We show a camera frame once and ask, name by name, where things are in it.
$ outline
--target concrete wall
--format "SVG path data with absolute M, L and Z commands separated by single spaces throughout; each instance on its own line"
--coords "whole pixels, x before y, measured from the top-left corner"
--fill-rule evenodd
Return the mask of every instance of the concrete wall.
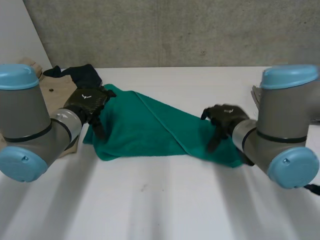
M 53 65 L 320 63 L 320 0 L 24 0 Z

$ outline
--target light blue cap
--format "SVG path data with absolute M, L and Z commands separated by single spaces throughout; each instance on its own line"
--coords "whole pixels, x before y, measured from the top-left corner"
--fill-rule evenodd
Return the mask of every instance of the light blue cap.
M 0 152 L 0 170 L 18 182 L 37 180 L 48 169 L 37 154 L 18 146 L 7 146 Z
M 260 88 L 287 89 L 307 84 L 319 77 L 315 65 L 279 65 L 266 69 Z
M 309 184 L 319 171 L 319 160 L 304 146 L 293 147 L 277 155 L 269 165 L 268 177 L 285 189 Z
M 39 84 L 35 70 L 25 64 L 0 65 L 0 90 L 30 89 Z

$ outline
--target white table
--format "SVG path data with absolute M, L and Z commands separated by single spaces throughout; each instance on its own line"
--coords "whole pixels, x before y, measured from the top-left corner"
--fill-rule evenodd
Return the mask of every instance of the white table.
M 196 116 L 229 103 L 256 118 L 250 90 L 263 69 L 97 71 L 105 84 Z M 307 145 L 320 156 L 319 137 L 320 128 L 312 126 Z M 315 182 L 320 184 L 319 175 Z M 0 239 L 319 240 L 320 197 L 281 189 L 256 166 L 231 169 L 186 155 L 105 162 L 91 145 L 80 144 L 77 154 L 57 160 L 35 182 L 0 175 Z

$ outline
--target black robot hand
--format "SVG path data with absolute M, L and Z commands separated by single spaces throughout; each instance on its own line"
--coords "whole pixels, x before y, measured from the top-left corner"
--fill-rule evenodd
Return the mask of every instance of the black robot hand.
M 201 116 L 201 120 L 209 118 L 212 125 L 215 126 L 214 135 L 207 145 L 208 152 L 213 152 L 219 146 L 221 140 L 227 139 L 228 136 L 232 137 L 235 127 L 243 120 L 249 119 L 248 115 L 236 105 L 215 105 L 206 108 Z M 253 163 L 238 150 L 243 162 L 252 166 Z
M 76 113 L 82 124 L 89 123 L 96 136 L 105 138 L 105 131 L 99 115 L 110 98 L 116 97 L 112 90 L 104 87 L 77 88 L 64 104 L 64 108 Z

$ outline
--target teal cloth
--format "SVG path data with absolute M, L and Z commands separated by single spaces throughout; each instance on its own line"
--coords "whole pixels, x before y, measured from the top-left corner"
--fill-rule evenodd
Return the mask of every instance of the teal cloth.
M 117 95 L 100 115 L 107 139 L 97 138 L 90 126 L 83 140 L 94 146 L 100 159 L 190 155 L 232 168 L 242 164 L 230 138 L 222 140 L 214 153 L 206 152 L 215 130 L 208 120 L 135 91 L 122 91 L 112 84 L 104 87 Z

